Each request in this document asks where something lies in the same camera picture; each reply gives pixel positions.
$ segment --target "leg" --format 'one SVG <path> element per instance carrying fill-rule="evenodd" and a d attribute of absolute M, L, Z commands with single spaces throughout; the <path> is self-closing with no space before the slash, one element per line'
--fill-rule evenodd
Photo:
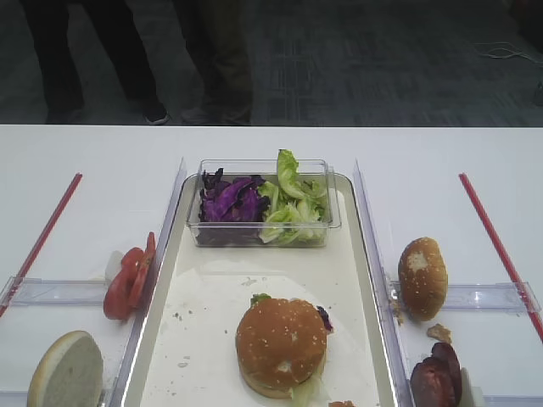
<path fill-rule="evenodd" d="M 174 0 L 187 50 L 204 81 L 203 108 L 228 123 L 248 123 L 252 80 L 241 0 Z"/>
<path fill-rule="evenodd" d="M 253 86 L 242 26 L 242 0 L 200 0 L 200 13 L 213 44 L 213 65 L 221 78 L 216 89 L 228 111 L 249 121 Z"/>
<path fill-rule="evenodd" d="M 221 76 L 213 65 L 215 51 L 200 13 L 199 0 L 173 0 L 185 47 L 204 83 L 204 94 L 216 96 Z"/>
<path fill-rule="evenodd" d="M 68 48 L 68 9 L 64 0 L 20 0 L 40 64 L 49 114 L 82 108 L 83 94 Z"/>
<path fill-rule="evenodd" d="M 83 0 L 81 3 L 115 66 L 126 97 L 156 97 L 153 72 L 125 0 Z"/>

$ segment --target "sesame seed bun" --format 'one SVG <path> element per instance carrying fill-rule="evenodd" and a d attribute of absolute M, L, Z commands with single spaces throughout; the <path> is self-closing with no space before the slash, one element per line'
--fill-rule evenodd
<path fill-rule="evenodd" d="M 449 278 L 438 243 L 421 237 L 407 245 L 398 264 L 401 297 L 418 321 L 434 318 L 447 296 Z"/>
<path fill-rule="evenodd" d="M 239 322 L 238 363 L 257 393 L 289 398 L 293 387 L 324 365 L 327 331 L 316 308 L 301 299 L 267 298 Z"/>

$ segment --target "hamburger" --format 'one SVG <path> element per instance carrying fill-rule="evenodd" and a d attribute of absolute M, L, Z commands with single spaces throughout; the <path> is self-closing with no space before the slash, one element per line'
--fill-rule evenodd
<path fill-rule="evenodd" d="M 312 377 L 320 379 L 332 329 L 326 311 L 303 299 L 253 296 L 236 332 L 242 377 L 263 396 L 293 398 Z"/>

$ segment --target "tomato slice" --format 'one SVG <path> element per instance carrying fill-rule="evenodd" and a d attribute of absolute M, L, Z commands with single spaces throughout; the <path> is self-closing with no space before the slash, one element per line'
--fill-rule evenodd
<path fill-rule="evenodd" d="M 130 296 L 128 298 L 128 304 L 137 308 L 142 297 L 143 286 L 145 285 L 145 280 L 147 280 L 147 273 L 149 271 L 149 266 L 153 261 L 154 255 L 156 254 L 156 247 L 154 244 L 154 233 L 150 232 L 147 237 L 147 247 L 145 248 L 145 253 L 143 258 L 139 262 L 137 267 L 137 276 L 130 291 Z"/>
<path fill-rule="evenodd" d="M 128 298 L 134 283 L 133 273 L 129 268 L 123 267 L 109 285 L 104 298 L 104 314 L 110 320 L 126 320 L 132 312 Z"/>
<path fill-rule="evenodd" d="M 120 265 L 123 267 L 125 265 L 129 265 L 131 263 L 138 263 L 143 258 L 143 250 L 140 248 L 131 248 L 126 252 L 122 260 L 120 261 Z"/>

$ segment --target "white tray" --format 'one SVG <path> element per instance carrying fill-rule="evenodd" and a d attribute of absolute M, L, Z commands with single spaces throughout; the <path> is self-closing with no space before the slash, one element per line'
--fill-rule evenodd
<path fill-rule="evenodd" d="M 124 405 L 288 405 L 248 390 L 238 372 L 234 334 L 262 292 L 327 308 L 332 401 L 394 405 L 350 181 L 336 176 L 342 227 L 312 249 L 195 247 L 185 226 L 194 183 L 183 187 Z"/>

